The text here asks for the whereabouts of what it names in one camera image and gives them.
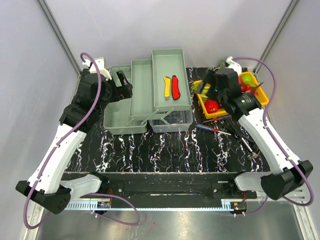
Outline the red utility knife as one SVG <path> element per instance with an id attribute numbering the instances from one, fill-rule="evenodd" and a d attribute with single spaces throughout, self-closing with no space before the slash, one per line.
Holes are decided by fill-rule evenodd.
<path id="1" fill-rule="evenodd" d="M 179 79 L 176 75 L 173 75 L 171 78 L 171 95 L 173 100 L 178 100 L 181 97 L 179 89 Z"/>

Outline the yellow utility knife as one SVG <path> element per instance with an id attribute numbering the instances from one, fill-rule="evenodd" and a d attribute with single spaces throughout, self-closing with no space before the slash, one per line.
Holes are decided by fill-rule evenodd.
<path id="1" fill-rule="evenodd" d="M 164 77 L 164 98 L 167 101 L 171 95 L 171 78 L 168 76 Z"/>

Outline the black handled hammer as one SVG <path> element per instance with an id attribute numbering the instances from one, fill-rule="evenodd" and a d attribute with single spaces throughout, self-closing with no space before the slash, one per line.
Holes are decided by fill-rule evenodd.
<path id="1" fill-rule="evenodd" d="M 250 138 L 244 136 L 240 131 L 240 128 L 233 122 L 232 119 L 227 119 L 228 128 L 231 132 L 242 142 L 242 144 L 247 148 L 249 152 L 249 159 L 255 159 L 260 155 L 260 149 L 256 145 L 256 143 Z"/>

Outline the blue red screwdriver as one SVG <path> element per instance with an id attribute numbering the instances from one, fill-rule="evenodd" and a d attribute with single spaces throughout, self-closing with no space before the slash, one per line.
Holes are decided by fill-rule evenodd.
<path id="1" fill-rule="evenodd" d="M 207 131 L 207 132 L 220 133 L 220 134 L 224 134 L 224 135 L 227 135 L 227 136 L 231 136 L 231 134 L 228 133 L 228 132 L 221 131 L 221 130 L 219 130 L 217 128 L 213 128 L 213 127 L 206 126 L 206 125 L 203 125 L 203 124 L 196 124 L 195 127 L 197 129 L 204 130 L 204 131 Z"/>

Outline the clear plastic tool box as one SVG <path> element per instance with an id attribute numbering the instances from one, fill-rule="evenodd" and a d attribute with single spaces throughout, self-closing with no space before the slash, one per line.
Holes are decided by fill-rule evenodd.
<path id="1" fill-rule="evenodd" d="M 103 126 L 112 135 L 143 134 L 147 124 L 156 133 L 187 131 L 193 122 L 184 51 L 181 48 L 153 49 L 149 59 L 132 60 L 129 65 L 114 65 L 110 74 L 123 71 L 132 84 L 132 98 L 109 103 L 104 111 Z M 173 100 L 172 76 L 178 78 L 180 98 Z M 165 100 L 164 77 L 171 78 L 170 98 Z"/>

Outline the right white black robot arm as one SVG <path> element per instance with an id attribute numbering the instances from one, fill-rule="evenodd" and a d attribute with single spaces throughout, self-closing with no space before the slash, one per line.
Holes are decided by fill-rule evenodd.
<path id="1" fill-rule="evenodd" d="M 232 119 L 250 134 L 267 160 L 269 172 L 240 173 L 228 184 L 227 192 L 233 198 L 239 198 L 245 191 L 263 192 L 272 200 L 278 200 L 306 185 L 310 195 L 307 204 L 310 205 L 314 200 L 314 192 L 308 177 L 314 169 L 313 165 L 294 154 L 267 122 L 269 106 L 262 106 L 252 92 L 241 90 L 239 77 L 242 67 L 238 60 L 239 57 L 228 57 L 223 66 L 209 67 L 196 93 L 201 94 L 209 85 L 205 95 L 222 105 Z"/>

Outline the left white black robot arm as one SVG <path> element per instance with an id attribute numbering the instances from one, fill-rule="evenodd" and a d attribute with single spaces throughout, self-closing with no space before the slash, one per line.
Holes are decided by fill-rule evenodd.
<path id="1" fill-rule="evenodd" d="M 52 214 L 61 213 L 73 200 L 94 194 L 107 195 L 109 179 L 97 172 L 65 181 L 64 171 L 75 150 L 99 121 L 110 103 L 132 97 L 133 86 L 123 70 L 110 73 L 103 59 L 85 59 L 80 81 L 71 103 L 59 119 L 54 140 L 36 171 L 28 180 L 21 180 L 15 189 Z"/>

